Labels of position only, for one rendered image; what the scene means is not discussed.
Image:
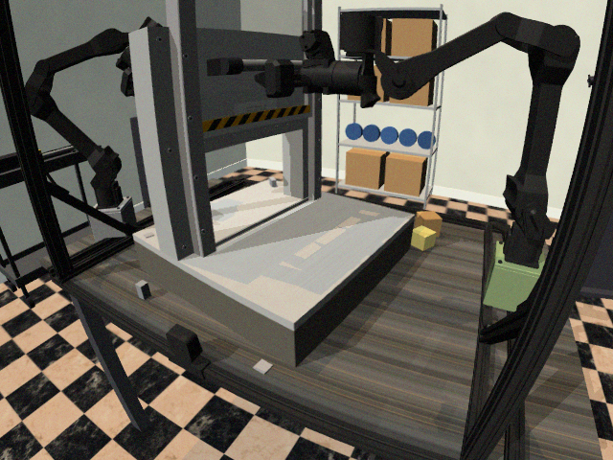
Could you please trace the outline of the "brown cardboard box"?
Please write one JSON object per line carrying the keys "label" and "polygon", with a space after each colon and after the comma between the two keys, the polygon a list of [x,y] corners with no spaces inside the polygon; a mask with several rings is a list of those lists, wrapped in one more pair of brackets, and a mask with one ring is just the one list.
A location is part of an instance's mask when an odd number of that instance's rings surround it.
{"label": "brown cardboard box", "polygon": [[436,237],[440,236],[443,219],[434,211],[417,212],[415,228],[425,226],[437,232]]}

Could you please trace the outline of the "yellow cube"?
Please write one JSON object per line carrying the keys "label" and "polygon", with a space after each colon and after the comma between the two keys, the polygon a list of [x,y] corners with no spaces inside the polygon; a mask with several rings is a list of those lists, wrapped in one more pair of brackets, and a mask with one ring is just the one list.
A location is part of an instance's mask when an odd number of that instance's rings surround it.
{"label": "yellow cube", "polygon": [[437,232],[424,226],[413,229],[411,245],[424,251],[435,244]]}

